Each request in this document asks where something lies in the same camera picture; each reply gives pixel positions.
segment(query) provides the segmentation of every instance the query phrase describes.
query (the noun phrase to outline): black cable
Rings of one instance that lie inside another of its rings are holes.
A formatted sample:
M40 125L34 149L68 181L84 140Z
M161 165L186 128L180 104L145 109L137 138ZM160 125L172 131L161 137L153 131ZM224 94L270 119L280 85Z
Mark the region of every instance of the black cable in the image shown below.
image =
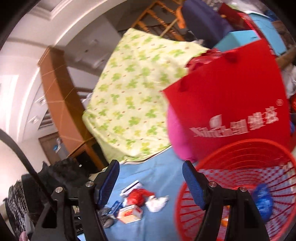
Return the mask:
M2 129L0 129L0 140L3 141L6 145L8 145L14 153L17 155L17 157L20 159L22 164L25 166L29 174L33 177L35 182L38 184L38 186L41 188L43 193L45 194L50 206L52 207L53 211L56 213L57 212L57 205L54 202L54 200L51 198L50 194L48 193L46 187L40 180L39 176L37 175L37 172L34 170L32 167L31 163L23 153L23 151L19 148L19 146L14 142L14 140L6 134Z

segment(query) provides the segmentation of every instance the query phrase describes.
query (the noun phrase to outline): crumpled white paper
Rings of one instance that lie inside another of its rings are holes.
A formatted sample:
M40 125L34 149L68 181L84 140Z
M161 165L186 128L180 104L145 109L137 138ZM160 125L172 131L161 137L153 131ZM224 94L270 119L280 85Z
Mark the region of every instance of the crumpled white paper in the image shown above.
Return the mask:
M155 196L148 197L148 200L146 201L146 206L148 210L152 213L159 212L167 203L168 196L156 198Z

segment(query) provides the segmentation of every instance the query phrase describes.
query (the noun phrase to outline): pink cushion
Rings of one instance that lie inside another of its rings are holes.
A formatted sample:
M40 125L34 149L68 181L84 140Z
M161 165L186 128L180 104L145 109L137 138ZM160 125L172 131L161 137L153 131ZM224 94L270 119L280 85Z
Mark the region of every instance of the pink cushion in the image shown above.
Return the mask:
M185 136L183 127L172 106L168 107L168 138L177 156L182 160L195 162L194 155Z

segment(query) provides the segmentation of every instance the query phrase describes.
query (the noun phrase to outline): light blue box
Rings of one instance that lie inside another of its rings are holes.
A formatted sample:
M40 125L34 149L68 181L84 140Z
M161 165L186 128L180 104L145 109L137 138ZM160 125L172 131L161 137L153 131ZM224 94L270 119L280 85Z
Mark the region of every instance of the light blue box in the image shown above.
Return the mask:
M221 52L249 44L260 37L253 30L242 30L228 33L214 48Z
M275 27L271 23L271 19L263 14L256 12L246 12L254 23L260 28L261 32L266 37L267 41L274 50L277 56L282 55L287 51L287 48L281 38L281 36L276 31Z

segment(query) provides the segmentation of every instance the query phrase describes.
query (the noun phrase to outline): white and orange box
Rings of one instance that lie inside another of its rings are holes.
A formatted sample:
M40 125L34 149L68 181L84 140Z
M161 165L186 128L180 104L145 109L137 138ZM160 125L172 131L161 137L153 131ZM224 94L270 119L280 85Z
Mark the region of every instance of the white and orange box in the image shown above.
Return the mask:
M123 223L132 223L142 219L143 210L137 205L130 205L119 210L117 219Z

